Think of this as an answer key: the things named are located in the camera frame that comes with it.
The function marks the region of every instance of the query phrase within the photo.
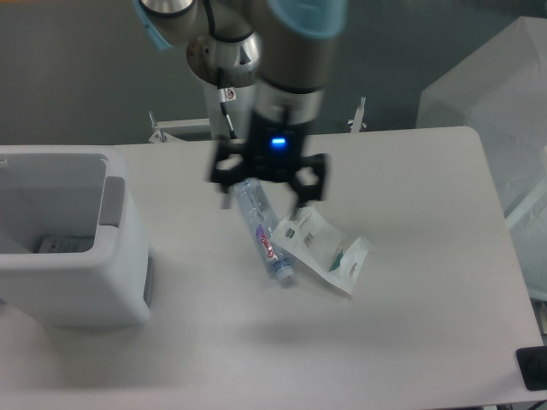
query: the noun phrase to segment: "black object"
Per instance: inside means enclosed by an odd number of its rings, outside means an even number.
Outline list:
[[[526,388],[530,391],[547,390],[547,346],[519,348],[516,359]]]
[[[542,407],[545,403],[547,403],[547,400],[538,401],[536,404],[534,404],[533,406],[530,406],[526,410],[536,410]]]
[[[320,201],[326,178],[326,155],[301,157],[310,123],[288,123],[288,113],[282,123],[253,113],[247,141],[235,143],[226,137],[219,139],[209,180],[219,184],[224,193],[246,178],[286,182],[297,194],[297,208],[308,201]],[[234,155],[241,157],[240,163],[231,169],[219,168],[221,162]],[[314,173],[314,184],[304,184],[297,176],[303,168]]]

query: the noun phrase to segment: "metal bracket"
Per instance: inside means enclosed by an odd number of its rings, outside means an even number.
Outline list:
[[[148,113],[150,124],[152,126],[151,143],[167,143],[173,141],[184,141],[183,138],[174,137],[173,134],[190,135],[211,131],[211,125],[208,118],[197,120],[176,120],[176,121],[157,121],[152,111]]]
[[[366,97],[361,97],[361,102],[359,103],[359,107],[357,107],[353,120],[348,120],[348,127],[350,128],[351,133],[363,132],[367,130],[367,123],[362,122],[362,119],[365,116],[366,101],[367,101]]]

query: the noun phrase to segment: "plastic packaging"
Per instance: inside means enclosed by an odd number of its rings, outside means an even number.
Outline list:
[[[264,190],[257,179],[246,179],[234,185],[239,210],[255,242],[266,269],[281,282],[294,276],[292,258],[282,248],[270,242],[279,220],[275,216]]]
[[[311,267],[328,283],[351,295],[370,242],[358,237],[349,248],[346,235],[332,226],[314,207],[299,208],[272,233],[272,242]]]

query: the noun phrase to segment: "blue led light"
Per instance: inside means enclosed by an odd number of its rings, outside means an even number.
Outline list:
[[[287,140],[284,137],[272,138],[272,148],[283,149],[287,146]]]

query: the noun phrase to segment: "metal cylinder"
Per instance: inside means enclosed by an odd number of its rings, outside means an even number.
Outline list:
[[[241,41],[228,43],[210,36],[200,37],[188,44],[186,58],[203,84],[213,139],[229,135],[221,101],[225,101],[237,137],[246,139],[256,94],[260,39],[251,34]],[[226,98],[225,89],[232,89],[235,98]]]

